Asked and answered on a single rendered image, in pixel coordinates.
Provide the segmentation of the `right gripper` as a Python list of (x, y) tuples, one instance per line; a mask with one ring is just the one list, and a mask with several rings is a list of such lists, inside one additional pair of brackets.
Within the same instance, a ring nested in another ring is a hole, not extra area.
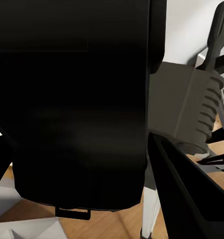
[[(207, 140), (206, 143), (207, 144), (211, 144), (211, 143), (215, 143), (215, 142), (219, 142), (219, 141), (223, 141), (224, 140), (224, 129), (220, 128), (218, 130), (216, 130), (215, 132), (212, 132), (212, 137), (211, 139)], [(211, 157), (211, 158), (207, 158), (207, 159), (202, 159), (200, 161), (197, 161), (197, 164), (200, 165), (223, 165), (224, 164), (224, 160), (223, 161), (218, 161), (218, 162), (213, 162), (216, 160), (221, 160), (224, 159), (224, 154), (215, 156), (215, 157)]]

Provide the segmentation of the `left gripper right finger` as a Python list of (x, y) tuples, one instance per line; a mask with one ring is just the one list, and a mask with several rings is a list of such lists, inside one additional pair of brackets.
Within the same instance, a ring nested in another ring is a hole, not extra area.
[(147, 150), (169, 239), (224, 239), (224, 189), (166, 137)]

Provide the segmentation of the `camera tripod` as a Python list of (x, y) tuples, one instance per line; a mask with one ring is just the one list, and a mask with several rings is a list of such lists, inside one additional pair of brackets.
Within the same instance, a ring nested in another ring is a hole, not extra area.
[[(218, 156), (206, 141), (212, 137), (224, 88), (223, 47), (224, 1), (216, 8), (207, 57), (198, 68), (163, 61), (158, 71), (150, 74), (147, 135), (152, 132), (166, 137), (185, 155), (203, 160)], [(140, 239), (152, 239), (161, 207), (148, 150), (146, 156)], [(196, 165), (206, 174), (224, 172), (224, 164)]]

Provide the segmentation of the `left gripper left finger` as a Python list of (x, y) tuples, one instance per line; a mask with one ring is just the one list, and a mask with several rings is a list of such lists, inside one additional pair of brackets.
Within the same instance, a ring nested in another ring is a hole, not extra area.
[(12, 146), (0, 135), (0, 180), (12, 162)]

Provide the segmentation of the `digital camera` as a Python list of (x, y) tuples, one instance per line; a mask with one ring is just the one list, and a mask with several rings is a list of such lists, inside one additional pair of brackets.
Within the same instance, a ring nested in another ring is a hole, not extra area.
[(80, 220), (140, 204), (166, 11), (167, 0), (0, 0), (0, 133), (23, 199)]

